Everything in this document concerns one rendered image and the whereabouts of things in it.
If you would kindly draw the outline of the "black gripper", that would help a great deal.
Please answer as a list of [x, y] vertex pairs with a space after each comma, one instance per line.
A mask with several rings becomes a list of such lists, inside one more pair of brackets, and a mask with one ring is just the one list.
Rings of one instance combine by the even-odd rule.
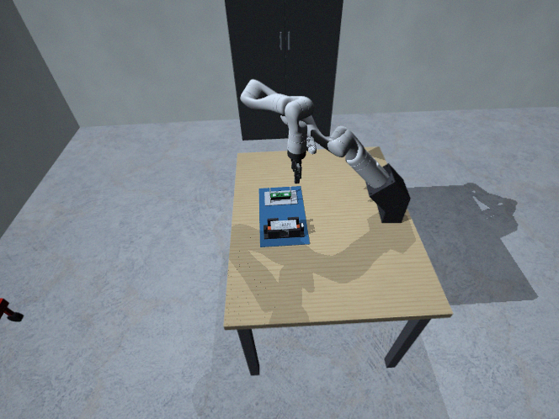
[[[294, 174], [295, 174], [295, 176], [294, 176], [294, 177], [295, 177], [294, 183], [295, 183], [295, 184], [296, 184], [296, 183], [300, 183], [300, 179], [301, 179], [301, 169], [302, 169], [301, 160], [302, 160], [303, 158], [305, 158], [305, 156], [306, 156], [306, 151], [305, 151], [304, 153], [302, 153], [302, 154], [293, 154], [293, 153], [289, 152], [289, 151], [288, 151], [288, 148], [287, 148], [287, 155], [288, 155], [288, 157], [289, 157], [290, 160], [291, 160], [291, 169], [293, 169], [293, 172], [294, 172]], [[295, 159], [295, 160], [293, 160], [293, 159]]]

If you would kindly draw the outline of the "blue flat plate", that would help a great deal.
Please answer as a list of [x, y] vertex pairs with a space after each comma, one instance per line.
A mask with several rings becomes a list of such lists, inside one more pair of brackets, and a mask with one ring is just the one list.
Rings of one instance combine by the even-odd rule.
[[[278, 220], [296, 220], [297, 228], [280, 235], [280, 230], [271, 230], [271, 222]], [[310, 244], [301, 186], [260, 188], [259, 228], [260, 247]]]

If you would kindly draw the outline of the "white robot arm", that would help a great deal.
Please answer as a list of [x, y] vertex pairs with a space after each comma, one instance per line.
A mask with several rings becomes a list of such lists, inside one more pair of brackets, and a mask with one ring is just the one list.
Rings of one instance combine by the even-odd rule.
[[[297, 99], [298, 101], [296, 101]], [[244, 89], [241, 101], [250, 109], [273, 111], [279, 114], [282, 121], [289, 126], [289, 152], [302, 154], [308, 151], [316, 154], [316, 142], [335, 156], [344, 157], [346, 155], [345, 161], [372, 188], [381, 187], [390, 177], [378, 162], [373, 160], [353, 132], [346, 127], [337, 127], [331, 137], [326, 138], [319, 131], [311, 116], [314, 104], [309, 98], [278, 94], [253, 79]]]

